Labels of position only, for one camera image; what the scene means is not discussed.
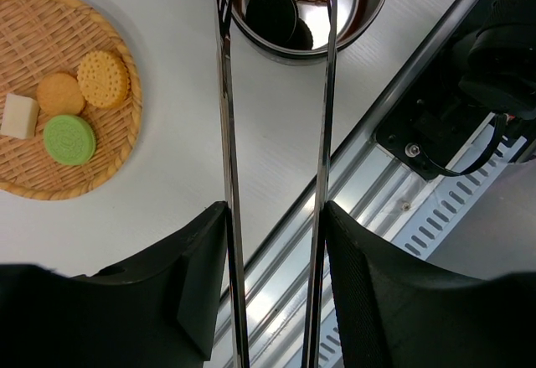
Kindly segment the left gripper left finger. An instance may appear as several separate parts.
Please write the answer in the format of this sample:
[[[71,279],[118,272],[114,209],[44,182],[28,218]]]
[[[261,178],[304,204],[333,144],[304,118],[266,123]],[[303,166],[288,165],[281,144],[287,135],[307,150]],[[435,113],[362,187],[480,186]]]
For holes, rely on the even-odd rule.
[[[4,367],[200,367],[229,264],[234,356],[249,363],[230,60],[233,0],[214,0],[225,198],[95,276],[1,268]]]

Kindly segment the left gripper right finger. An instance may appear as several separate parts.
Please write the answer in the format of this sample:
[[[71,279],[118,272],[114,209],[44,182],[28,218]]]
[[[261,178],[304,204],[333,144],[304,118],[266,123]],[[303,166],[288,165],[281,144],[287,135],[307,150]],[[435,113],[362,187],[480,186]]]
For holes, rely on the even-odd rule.
[[[334,81],[337,51],[330,47],[327,52],[327,71],[325,85],[324,112],[322,116],[322,133],[320,140],[319,161],[317,169],[317,192],[312,233],[310,258],[310,277],[308,284],[307,318],[302,349],[302,365],[315,367],[319,354],[320,303],[322,301],[322,273],[330,272],[327,253],[327,239],[322,228],[322,213],[328,202],[328,175],[332,136],[332,111],[334,103]]]

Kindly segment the black sandwich cookie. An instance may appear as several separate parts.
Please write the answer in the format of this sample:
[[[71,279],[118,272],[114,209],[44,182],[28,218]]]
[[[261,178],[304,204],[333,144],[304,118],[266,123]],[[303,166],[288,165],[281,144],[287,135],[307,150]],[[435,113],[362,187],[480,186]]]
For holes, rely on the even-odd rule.
[[[245,21],[259,37],[282,46],[293,35],[298,19],[294,0],[249,0]]]

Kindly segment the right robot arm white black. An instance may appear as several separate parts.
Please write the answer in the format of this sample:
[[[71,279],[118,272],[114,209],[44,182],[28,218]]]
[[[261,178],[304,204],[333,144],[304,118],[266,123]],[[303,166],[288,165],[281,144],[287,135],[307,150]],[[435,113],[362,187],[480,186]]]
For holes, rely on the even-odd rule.
[[[535,0],[497,0],[467,58],[458,83],[496,113],[535,118]]]

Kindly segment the steel lunch box bowl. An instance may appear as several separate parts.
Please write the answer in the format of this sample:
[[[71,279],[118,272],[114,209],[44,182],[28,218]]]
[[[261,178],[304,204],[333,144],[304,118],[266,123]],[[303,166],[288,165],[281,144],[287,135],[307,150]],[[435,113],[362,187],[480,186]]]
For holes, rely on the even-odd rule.
[[[253,32],[245,21],[249,0],[214,0],[216,37],[227,49],[230,28],[236,26],[265,57],[287,65],[309,65],[326,58],[330,30],[337,32],[336,45],[345,49],[359,38],[377,17],[385,0],[327,0],[310,3],[294,0],[298,19],[291,38],[274,45]]]

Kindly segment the green sandwich cookie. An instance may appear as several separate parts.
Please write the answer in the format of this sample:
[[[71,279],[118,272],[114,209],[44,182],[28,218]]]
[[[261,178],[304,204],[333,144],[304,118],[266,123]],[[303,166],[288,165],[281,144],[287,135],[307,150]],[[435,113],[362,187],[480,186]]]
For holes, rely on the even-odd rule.
[[[75,115],[52,117],[44,127],[44,147],[57,163],[79,166],[90,161],[96,151],[96,138],[90,124]]]

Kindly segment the yellow round cracker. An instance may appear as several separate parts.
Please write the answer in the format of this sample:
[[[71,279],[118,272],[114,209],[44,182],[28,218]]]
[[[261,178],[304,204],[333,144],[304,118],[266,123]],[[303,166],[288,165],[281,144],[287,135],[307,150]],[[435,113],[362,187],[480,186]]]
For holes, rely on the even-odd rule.
[[[127,98],[130,76],[123,60],[110,51],[86,54],[77,70],[77,81],[85,100],[100,109],[119,107]]]

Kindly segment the plain round biscuit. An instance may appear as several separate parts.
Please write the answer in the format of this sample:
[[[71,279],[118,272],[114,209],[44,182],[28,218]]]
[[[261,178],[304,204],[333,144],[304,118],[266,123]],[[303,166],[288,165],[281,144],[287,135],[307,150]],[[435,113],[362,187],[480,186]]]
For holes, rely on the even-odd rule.
[[[86,104],[76,78],[64,72],[46,75],[38,84],[36,98],[50,117],[79,115]]]

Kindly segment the white cube food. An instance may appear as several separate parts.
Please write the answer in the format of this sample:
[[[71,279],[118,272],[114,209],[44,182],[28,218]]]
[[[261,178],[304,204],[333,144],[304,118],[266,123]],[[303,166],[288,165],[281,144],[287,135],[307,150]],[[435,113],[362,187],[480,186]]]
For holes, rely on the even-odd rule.
[[[3,109],[1,134],[17,139],[30,139],[35,135],[39,104],[26,96],[8,93]]]

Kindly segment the woven bamboo tray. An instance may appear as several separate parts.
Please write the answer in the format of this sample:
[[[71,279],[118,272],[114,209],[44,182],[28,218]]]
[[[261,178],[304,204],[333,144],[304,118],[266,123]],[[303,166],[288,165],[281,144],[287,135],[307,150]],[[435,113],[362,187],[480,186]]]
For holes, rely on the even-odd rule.
[[[142,125],[142,86],[137,65],[108,20],[81,0],[1,0],[1,95],[33,97],[38,83],[54,72],[75,75],[80,61],[95,50],[120,58],[130,78],[129,95],[117,108],[91,105],[81,116],[96,136],[88,163],[66,166],[46,152],[39,113],[34,137],[1,137],[1,188],[34,200],[67,200],[109,180],[127,161]]]

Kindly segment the aluminium rail frame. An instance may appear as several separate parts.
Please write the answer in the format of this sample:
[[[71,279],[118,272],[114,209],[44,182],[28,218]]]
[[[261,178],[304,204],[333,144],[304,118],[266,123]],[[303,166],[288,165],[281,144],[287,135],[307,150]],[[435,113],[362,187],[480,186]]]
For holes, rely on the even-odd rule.
[[[386,241],[328,198],[337,33],[327,41],[324,110],[312,222],[302,364],[319,358],[323,276],[331,276],[347,367],[532,367],[535,276],[478,280],[425,262],[441,225],[416,242]],[[482,23],[448,34],[374,129],[377,143],[419,177],[469,179],[513,161],[535,119],[535,0],[495,0]]]

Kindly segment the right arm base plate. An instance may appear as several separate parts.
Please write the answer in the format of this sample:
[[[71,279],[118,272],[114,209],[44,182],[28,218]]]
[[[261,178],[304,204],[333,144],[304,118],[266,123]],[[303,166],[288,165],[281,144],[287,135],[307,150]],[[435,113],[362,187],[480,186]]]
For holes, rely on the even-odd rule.
[[[404,92],[379,124],[375,139],[425,180],[472,174],[497,154],[501,144],[517,137],[512,118],[492,113],[458,86],[468,73],[467,58],[476,33],[449,41]],[[492,135],[480,155],[456,170],[449,166],[480,125]]]

